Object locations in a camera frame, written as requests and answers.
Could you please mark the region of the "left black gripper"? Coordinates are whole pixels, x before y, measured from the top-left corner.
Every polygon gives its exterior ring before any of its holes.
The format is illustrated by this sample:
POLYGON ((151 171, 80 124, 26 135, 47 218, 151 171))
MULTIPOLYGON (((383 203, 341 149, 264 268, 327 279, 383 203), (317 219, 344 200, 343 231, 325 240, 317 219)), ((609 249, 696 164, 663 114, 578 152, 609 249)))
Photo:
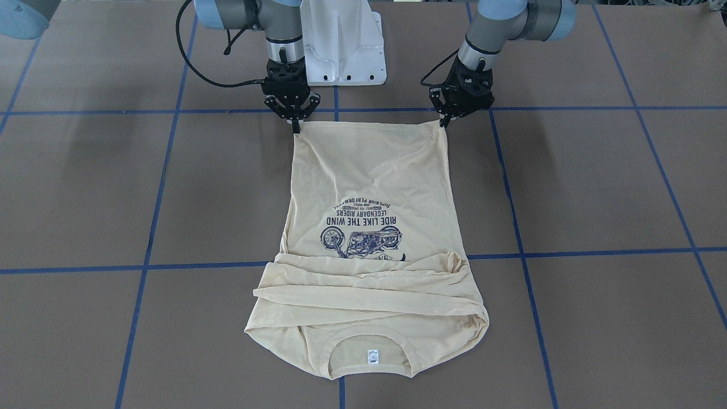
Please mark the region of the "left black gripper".
POLYGON ((451 54, 433 67, 435 72, 441 65, 455 57, 445 81, 429 84, 429 100, 440 115, 439 125, 446 129, 452 119, 464 118, 478 110, 489 109, 494 103, 491 91, 493 74, 484 58, 478 58, 475 68, 469 68, 459 57, 451 54))

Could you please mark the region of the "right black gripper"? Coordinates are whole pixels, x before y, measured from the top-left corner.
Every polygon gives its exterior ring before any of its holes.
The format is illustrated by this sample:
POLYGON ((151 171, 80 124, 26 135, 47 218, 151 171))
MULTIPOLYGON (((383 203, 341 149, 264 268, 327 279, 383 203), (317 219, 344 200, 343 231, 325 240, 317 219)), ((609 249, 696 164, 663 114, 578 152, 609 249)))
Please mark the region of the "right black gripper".
POLYGON ((314 113, 320 95, 307 83, 306 62, 275 62, 266 65, 267 77, 262 84, 265 104, 281 119, 293 120, 293 133, 301 132, 302 120, 314 113))

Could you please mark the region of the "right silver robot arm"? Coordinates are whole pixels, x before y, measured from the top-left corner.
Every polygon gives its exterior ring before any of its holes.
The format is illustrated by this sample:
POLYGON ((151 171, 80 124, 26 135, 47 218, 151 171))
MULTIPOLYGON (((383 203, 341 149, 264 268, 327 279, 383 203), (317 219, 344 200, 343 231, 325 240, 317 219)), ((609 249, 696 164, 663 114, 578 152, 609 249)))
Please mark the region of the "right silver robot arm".
POLYGON ((288 122, 294 133, 299 133, 304 120, 320 104, 320 95, 311 90, 307 80, 301 8, 300 1, 184 1, 174 17, 177 49, 189 70, 211 86, 259 86, 265 106, 288 122), (233 45, 247 31, 263 33, 268 56, 264 77, 224 83, 200 72, 193 65, 181 35, 182 18, 190 7, 203 26, 225 32, 225 55, 231 53, 233 45))

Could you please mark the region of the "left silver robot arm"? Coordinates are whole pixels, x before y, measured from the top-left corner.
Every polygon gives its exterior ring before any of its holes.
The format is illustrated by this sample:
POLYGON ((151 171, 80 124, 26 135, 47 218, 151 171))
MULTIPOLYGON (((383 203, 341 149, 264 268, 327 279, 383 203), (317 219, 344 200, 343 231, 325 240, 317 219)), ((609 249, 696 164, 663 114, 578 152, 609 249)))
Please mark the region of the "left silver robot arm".
POLYGON ((493 67, 509 40, 555 41, 568 36, 576 20, 572 1, 479 1, 465 38, 444 81, 427 86, 429 100, 446 128, 456 118, 494 104, 493 67))

